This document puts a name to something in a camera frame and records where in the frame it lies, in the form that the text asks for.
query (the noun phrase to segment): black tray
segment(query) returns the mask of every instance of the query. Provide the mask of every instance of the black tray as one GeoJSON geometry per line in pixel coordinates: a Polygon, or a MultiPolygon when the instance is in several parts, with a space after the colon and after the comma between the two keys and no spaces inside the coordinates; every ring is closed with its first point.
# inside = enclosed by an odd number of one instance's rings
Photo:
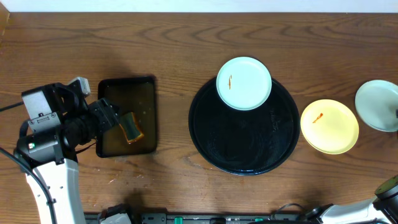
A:
{"type": "Polygon", "coordinates": [[[156,150],[157,119],[155,80],[153,77],[115,78],[98,84],[98,99],[107,98],[120,107],[119,114],[134,112],[144,137],[128,144],[119,126],[98,136],[96,153],[99,157],[146,154],[156,150]]]}
{"type": "Polygon", "coordinates": [[[274,79],[265,103],[240,111],[221,100],[214,78],[192,101],[189,130],[209,163],[232,174],[258,175],[290,156],[300,136],[300,117],[289,92],[274,79]]]}

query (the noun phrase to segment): plate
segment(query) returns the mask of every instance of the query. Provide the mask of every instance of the plate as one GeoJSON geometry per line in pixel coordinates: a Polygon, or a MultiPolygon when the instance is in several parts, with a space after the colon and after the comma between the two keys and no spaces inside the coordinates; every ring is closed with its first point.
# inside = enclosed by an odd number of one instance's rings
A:
{"type": "Polygon", "coordinates": [[[356,92],[359,117],[370,127],[387,132],[398,130],[398,86],[384,80],[363,84],[356,92]]]}
{"type": "Polygon", "coordinates": [[[189,131],[209,163],[231,174],[258,175],[290,156],[300,136],[300,116],[292,97],[275,80],[265,103],[240,111],[223,103],[214,78],[192,101],[189,131]]]}
{"type": "Polygon", "coordinates": [[[271,75],[258,60],[237,57],[225,63],[217,75],[217,92],[230,107],[253,110],[261,106],[271,92],[271,75]]]}
{"type": "Polygon", "coordinates": [[[359,136],[355,115],[335,100],[318,100],[308,105],[301,116],[301,130],[312,147],[328,154],[350,150],[359,136]]]}

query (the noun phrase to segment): dark tray rim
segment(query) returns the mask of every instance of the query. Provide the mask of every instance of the dark tray rim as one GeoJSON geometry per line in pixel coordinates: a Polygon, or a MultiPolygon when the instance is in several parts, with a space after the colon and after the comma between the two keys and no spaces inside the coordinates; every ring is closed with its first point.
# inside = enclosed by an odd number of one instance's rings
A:
{"type": "MultiPolygon", "coordinates": [[[[156,97],[156,85],[155,85],[155,77],[152,75],[146,75],[146,76],[139,76],[139,77],[131,77],[131,78],[110,78],[110,79],[105,79],[101,80],[98,84],[98,99],[101,99],[105,96],[105,88],[109,86],[118,86],[118,85],[131,85],[131,84],[137,84],[137,83],[152,83],[154,85],[154,110],[155,110],[155,147],[153,152],[157,148],[157,138],[158,138],[158,123],[157,123],[157,97],[156,97]]],[[[102,152],[102,142],[103,138],[102,136],[97,137],[97,143],[95,147],[95,153],[97,154],[98,157],[100,158],[109,158],[109,157],[116,157],[116,156],[106,156],[102,152]]],[[[130,154],[123,154],[123,155],[117,155],[117,156],[135,156],[135,155],[130,155],[130,154]]]]}
{"type": "Polygon", "coordinates": [[[204,150],[200,147],[199,142],[196,139],[195,136],[195,131],[193,130],[193,112],[197,106],[198,100],[200,99],[201,95],[211,86],[211,85],[215,85],[215,81],[216,81],[216,77],[212,78],[211,80],[209,80],[207,83],[205,83],[200,89],[199,91],[196,93],[195,97],[192,100],[191,103],[191,107],[189,109],[189,115],[188,115],[188,126],[189,126],[189,133],[191,135],[191,139],[193,144],[195,145],[196,149],[198,150],[198,152],[206,159],[207,162],[209,162],[211,165],[219,168],[222,171],[225,171],[227,173],[230,174],[235,174],[235,175],[259,175],[259,174],[263,174],[266,172],[269,172],[273,169],[275,169],[276,167],[280,166],[283,162],[285,162],[287,160],[287,158],[292,154],[294,148],[297,145],[297,142],[299,141],[299,137],[300,137],[300,115],[299,115],[299,110],[297,109],[297,105],[295,104],[295,101],[293,100],[292,96],[290,95],[290,93],[286,90],[286,88],[280,84],[277,80],[275,80],[274,78],[272,78],[272,86],[277,85],[280,90],[282,91],[282,93],[284,94],[284,96],[286,97],[287,100],[289,100],[288,103],[290,103],[292,105],[292,117],[293,117],[293,122],[294,122],[294,126],[296,127],[294,132],[293,132],[293,136],[292,136],[292,140],[290,142],[289,148],[285,151],[284,155],[276,162],[274,163],[272,166],[268,167],[267,169],[261,170],[259,172],[245,172],[245,173],[239,173],[236,172],[236,170],[230,170],[230,169],[225,169],[223,167],[220,167],[218,165],[216,165],[204,152],[204,150]]]}

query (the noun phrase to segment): yellow plate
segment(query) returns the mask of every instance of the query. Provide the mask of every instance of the yellow plate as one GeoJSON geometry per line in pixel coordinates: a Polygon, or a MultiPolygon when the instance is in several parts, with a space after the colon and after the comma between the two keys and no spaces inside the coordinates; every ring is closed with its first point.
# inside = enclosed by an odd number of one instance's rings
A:
{"type": "Polygon", "coordinates": [[[308,143],[321,152],[340,154],[351,149],[359,136],[353,112],[335,100],[318,100],[301,115],[301,132],[308,143]]]}

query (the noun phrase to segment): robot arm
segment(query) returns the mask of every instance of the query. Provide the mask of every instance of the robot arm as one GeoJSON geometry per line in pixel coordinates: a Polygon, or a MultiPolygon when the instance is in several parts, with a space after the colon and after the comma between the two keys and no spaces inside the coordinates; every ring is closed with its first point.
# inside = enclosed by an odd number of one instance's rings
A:
{"type": "Polygon", "coordinates": [[[389,222],[381,211],[377,211],[374,208],[373,201],[375,201],[375,199],[376,197],[352,205],[332,205],[322,213],[320,218],[325,224],[359,223],[369,222],[375,219],[389,222]]]}
{"type": "MultiPolygon", "coordinates": [[[[118,107],[100,99],[87,105],[88,82],[45,85],[22,93],[33,134],[21,128],[14,155],[41,180],[50,193],[58,224],[85,223],[78,185],[75,147],[119,124],[118,107]]],[[[43,190],[26,175],[39,209],[41,223],[52,223],[43,190]]]]}

